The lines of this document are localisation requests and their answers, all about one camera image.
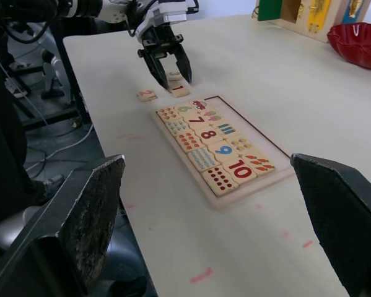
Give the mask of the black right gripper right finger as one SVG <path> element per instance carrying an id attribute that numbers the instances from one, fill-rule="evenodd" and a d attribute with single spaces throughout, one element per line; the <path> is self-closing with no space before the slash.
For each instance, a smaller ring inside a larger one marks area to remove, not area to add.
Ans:
<path id="1" fill-rule="evenodd" d="M 290 164 L 339 281 L 349 296 L 371 296 L 371 183 L 332 160 L 294 153 Z"/>

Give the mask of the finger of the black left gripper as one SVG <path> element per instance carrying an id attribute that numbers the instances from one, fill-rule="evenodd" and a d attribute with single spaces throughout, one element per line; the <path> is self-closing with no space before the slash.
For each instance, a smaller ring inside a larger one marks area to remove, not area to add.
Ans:
<path id="1" fill-rule="evenodd" d="M 180 74 L 183 78 L 190 84 L 192 83 L 192 70 L 190 65 L 190 60 L 185 53 L 184 48 L 181 44 L 177 44 L 175 49 L 173 50 L 173 55 L 177 59 L 176 65 Z"/>
<path id="2" fill-rule="evenodd" d="M 155 78 L 158 84 L 164 89 L 168 90 L 169 86 L 166 72 L 164 71 L 164 68 L 159 59 L 156 58 L 154 53 L 149 53 L 147 51 L 143 51 L 141 56 L 145 60 L 151 75 Z"/>

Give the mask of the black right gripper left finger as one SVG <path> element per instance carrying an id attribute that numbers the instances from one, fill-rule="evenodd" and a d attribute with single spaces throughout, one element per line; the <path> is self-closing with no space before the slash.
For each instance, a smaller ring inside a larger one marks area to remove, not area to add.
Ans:
<path id="1" fill-rule="evenodd" d="M 120 202 L 123 155 L 75 169 L 0 260 L 0 296 L 86 296 L 100 275 Z"/>

